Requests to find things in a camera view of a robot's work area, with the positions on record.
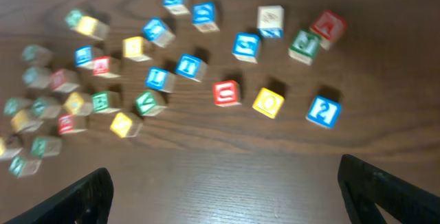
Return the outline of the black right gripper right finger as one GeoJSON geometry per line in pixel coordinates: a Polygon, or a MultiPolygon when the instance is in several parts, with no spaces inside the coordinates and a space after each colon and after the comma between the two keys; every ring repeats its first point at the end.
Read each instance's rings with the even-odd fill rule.
{"type": "Polygon", "coordinates": [[[352,223],[385,223],[381,207],[400,223],[438,223],[439,197],[357,157],[344,154],[338,184],[352,223]]]}

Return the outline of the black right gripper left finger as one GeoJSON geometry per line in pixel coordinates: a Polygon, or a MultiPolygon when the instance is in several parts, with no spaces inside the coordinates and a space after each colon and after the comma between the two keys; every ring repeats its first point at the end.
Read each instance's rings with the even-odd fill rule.
{"type": "Polygon", "coordinates": [[[99,168],[52,197],[10,219],[9,224],[108,222],[114,187],[106,168],[99,168]]]}

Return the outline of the green R block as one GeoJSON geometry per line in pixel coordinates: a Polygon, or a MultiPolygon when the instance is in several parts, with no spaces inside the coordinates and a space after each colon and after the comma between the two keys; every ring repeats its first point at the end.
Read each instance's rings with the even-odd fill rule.
{"type": "Polygon", "coordinates": [[[35,157],[53,157],[61,153],[63,141],[59,137],[38,136],[32,142],[31,154],[35,157]]]}

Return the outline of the yellow O block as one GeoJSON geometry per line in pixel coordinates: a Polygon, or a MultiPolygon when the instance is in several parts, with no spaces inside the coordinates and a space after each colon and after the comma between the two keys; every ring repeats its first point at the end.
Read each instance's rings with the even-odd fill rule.
{"type": "Polygon", "coordinates": [[[274,119],[280,111],[284,101],[285,99],[283,96],[267,88],[262,88],[259,91],[252,108],[259,113],[274,119]]]}
{"type": "Polygon", "coordinates": [[[110,130],[120,138],[136,137],[143,127],[143,121],[134,113],[117,112],[110,130]]]}

